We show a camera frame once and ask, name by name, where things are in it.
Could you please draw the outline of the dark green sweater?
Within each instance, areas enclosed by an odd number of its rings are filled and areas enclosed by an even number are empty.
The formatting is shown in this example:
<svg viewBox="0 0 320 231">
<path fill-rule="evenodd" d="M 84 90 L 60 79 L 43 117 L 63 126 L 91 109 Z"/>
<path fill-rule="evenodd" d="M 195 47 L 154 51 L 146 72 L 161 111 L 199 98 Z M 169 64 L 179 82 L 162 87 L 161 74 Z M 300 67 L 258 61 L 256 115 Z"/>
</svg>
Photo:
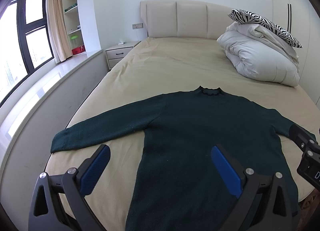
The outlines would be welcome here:
<svg viewBox="0 0 320 231">
<path fill-rule="evenodd" d="M 298 189 L 281 150 L 292 121 L 222 89 L 157 95 L 112 109 L 54 137 L 52 152 L 145 133 L 126 230 L 218 230 L 236 203 L 214 167 L 220 144 L 243 167 L 281 172 L 293 214 Z"/>
</svg>

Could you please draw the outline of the white folded duvet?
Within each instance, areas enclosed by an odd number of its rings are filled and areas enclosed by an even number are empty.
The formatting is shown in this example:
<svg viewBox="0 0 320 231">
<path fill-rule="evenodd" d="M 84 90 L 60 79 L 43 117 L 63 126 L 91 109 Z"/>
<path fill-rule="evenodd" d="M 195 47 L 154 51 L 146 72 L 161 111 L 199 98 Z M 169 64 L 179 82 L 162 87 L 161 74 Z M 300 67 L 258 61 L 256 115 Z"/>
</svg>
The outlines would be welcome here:
<svg viewBox="0 0 320 231">
<path fill-rule="evenodd" d="M 299 57 L 296 51 L 267 28 L 233 22 L 217 42 L 242 76 L 298 86 Z"/>
</svg>

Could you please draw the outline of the white nightstand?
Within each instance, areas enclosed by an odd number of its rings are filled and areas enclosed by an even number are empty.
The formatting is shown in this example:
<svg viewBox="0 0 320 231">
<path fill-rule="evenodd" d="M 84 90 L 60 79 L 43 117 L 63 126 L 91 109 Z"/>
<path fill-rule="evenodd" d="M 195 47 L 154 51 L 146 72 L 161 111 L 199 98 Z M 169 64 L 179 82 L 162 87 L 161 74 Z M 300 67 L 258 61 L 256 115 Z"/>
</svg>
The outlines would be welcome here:
<svg viewBox="0 0 320 231">
<path fill-rule="evenodd" d="M 140 41 L 128 42 L 107 48 L 105 52 L 109 70 L 119 63 L 138 44 L 140 44 Z"/>
</svg>

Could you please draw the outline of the red storage box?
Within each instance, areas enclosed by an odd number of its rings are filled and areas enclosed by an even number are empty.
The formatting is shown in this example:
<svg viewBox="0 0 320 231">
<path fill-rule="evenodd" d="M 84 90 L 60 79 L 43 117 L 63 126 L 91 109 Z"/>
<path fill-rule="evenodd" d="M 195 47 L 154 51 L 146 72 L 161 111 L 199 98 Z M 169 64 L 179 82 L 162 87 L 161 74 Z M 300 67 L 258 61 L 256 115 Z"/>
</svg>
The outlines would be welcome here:
<svg viewBox="0 0 320 231">
<path fill-rule="evenodd" d="M 85 52 L 85 51 L 86 51 L 86 50 L 85 50 L 85 46 L 84 46 L 84 45 L 81 45 L 81 46 L 79 46 L 79 47 L 76 47 L 76 48 L 72 49 L 72 54 L 73 54 L 73 55 L 77 55 L 77 54 L 83 53 L 83 52 Z"/>
</svg>

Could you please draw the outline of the beige bed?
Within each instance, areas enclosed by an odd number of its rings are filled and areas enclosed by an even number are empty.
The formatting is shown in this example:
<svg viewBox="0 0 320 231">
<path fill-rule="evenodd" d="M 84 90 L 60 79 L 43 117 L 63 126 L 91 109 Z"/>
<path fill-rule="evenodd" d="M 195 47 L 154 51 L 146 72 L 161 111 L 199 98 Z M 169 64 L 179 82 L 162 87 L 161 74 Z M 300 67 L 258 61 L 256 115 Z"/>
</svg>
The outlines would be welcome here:
<svg viewBox="0 0 320 231">
<path fill-rule="evenodd" d="M 241 96 L 297 123 L 319 137 L 319 109 L 301 87 L 259 82 L 237 73 L 215 40 L 198 38 L 148 38 L 138 44 L 97 85 L 67 128 L 112 109 L 157 95 L 191 92 L 198 88 L 222 89 Z M 101 144 L 111 159 L 93 192 L 86 198 L 107 230 L 126 230 L 125 224 L 142 160 L 145 133 L 137 131 Z M 298 202 L 313 187 L 297 172 L 302 153 L 281 136 L 281 150 L 298 189 Z M 51 175 L 79 166 L 99 145 L 52 152 L 47 164 Z"/>
</svg>

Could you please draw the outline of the beige curtain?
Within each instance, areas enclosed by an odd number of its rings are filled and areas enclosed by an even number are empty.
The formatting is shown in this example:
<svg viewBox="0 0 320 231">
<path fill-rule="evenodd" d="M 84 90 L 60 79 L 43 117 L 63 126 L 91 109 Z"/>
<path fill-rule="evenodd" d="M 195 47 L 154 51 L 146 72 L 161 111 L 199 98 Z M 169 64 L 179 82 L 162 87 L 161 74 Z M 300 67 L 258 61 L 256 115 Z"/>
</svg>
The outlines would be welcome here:
<svg viewBox="0 0 320 231">
<path fill-rule="evenodd" d="M 72 56 L 63 17 L 62 0 L 46 0 L 48 35 L 54 60 L 61 63 Z"/>
</svg>

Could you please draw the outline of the black framed window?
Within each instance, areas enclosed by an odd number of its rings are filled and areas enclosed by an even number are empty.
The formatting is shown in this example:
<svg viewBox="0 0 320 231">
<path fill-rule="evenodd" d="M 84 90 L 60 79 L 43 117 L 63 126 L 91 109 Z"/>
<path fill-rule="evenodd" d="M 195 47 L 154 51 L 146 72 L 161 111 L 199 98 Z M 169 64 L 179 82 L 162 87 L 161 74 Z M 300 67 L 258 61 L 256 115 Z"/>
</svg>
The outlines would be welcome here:
<svg viewBox="0 0 320 231">
<path fill-rule="evenodd" d="M 1 106 L 52 59 L 46 0 L 12 0 L 1 16 Z"/>
</svg>

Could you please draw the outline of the white wardrobe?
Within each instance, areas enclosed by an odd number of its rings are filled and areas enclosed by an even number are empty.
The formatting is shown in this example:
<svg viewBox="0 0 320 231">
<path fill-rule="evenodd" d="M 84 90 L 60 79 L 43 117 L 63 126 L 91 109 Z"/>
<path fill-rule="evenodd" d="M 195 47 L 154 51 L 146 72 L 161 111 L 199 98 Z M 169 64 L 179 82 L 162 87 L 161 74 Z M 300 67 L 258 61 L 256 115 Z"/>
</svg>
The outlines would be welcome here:
<svg viewBox="0 0 320 231">
<path fill-rule="evenodd" d="M 319 16 L 309 0 L 273 0 L 273 22 L 287 29 L 303 46 L 299 85 L 319 106 Z"/>
</svg>

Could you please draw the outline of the zebra print pillow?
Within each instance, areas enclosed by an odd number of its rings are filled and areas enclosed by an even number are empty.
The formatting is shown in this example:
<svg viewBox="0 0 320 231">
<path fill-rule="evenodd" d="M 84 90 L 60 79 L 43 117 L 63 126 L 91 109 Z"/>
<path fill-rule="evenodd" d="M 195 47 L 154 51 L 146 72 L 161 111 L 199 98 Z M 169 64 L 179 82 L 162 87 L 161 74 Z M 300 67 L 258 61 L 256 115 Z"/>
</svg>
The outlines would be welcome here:
<svg viewBox="0 0 320 231">
<path fill-rule="evenodd" d="M 303 47 L 301 43 L 286 29 L 259 14 L 242 9 L 232 9 L 228 16 L 240 24 L 259 24 L 287 42 L 288 45 L 294 48 Z"/>
</svg>

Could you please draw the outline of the beige padded headboard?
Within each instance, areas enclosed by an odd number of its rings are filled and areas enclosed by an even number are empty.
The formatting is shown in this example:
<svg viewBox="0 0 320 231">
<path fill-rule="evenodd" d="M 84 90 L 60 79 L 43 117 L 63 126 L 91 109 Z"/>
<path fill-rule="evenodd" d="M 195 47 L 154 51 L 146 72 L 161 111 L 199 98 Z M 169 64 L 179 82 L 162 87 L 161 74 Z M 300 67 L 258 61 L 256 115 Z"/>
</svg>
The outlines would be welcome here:
<svg viewBox="0 0 320 231">
<path fill-rule="evenodd" d="M 146 0 L 140 17 L 149 37 L 218 39 L 233 22 L 231 8 L 192 0 Z"/>
</svg>

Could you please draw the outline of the wall switch panel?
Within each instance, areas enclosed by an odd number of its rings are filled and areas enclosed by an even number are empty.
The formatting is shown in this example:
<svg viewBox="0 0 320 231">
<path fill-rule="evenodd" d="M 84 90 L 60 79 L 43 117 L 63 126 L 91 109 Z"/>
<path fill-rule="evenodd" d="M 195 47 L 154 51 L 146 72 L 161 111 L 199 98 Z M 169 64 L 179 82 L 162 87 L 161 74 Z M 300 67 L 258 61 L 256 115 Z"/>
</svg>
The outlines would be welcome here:
<svg viewBox="0 0 320 231">
<path fill-rule="evenodd" d="M 143 23 L 136 23 L 136 24 L 132 24 L 132 29 L 142 29 L 143 28 Z"/>
</svg>

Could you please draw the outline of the white wall shelf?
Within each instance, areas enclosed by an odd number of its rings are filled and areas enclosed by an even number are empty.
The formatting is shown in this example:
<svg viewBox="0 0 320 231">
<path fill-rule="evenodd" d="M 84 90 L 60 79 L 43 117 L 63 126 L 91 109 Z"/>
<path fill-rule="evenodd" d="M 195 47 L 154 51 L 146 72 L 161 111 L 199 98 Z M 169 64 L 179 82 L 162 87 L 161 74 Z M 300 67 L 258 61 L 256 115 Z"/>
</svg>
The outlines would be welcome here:
<svg viewBox="0 0 320 231">
<path fill-rule="evenodd" d="M 71 49 L 84 45 L 78 12 L 78 0 L 62 0 L 63 17 Z"/>
</svg>

